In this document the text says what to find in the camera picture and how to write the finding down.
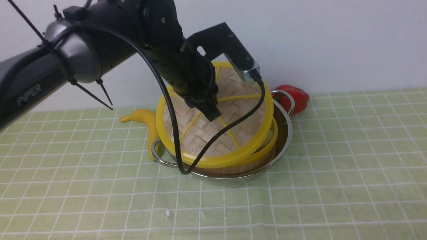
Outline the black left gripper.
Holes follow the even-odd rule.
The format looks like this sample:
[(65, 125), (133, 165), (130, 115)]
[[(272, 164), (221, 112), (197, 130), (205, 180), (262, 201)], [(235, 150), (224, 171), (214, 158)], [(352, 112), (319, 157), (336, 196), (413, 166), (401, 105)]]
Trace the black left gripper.
[(213, 68), (187, 40), (145, 43), (145, 53), (163, 80), (191, 108), (197, 108), (210, 122), (221, 113), (217, 107), (218, 90), (212, 83)]

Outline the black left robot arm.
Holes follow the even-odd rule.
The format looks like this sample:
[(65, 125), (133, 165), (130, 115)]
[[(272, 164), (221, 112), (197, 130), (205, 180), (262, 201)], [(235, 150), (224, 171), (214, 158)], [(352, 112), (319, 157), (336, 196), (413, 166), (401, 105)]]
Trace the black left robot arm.
[(37, 47), (1, 62), (1, 130), (66, 83), (102, 76), (138, 53), (209, 121), (220, 116), (215, 68), (183, 36), (173, 0), (99, 0), (55, 12)]

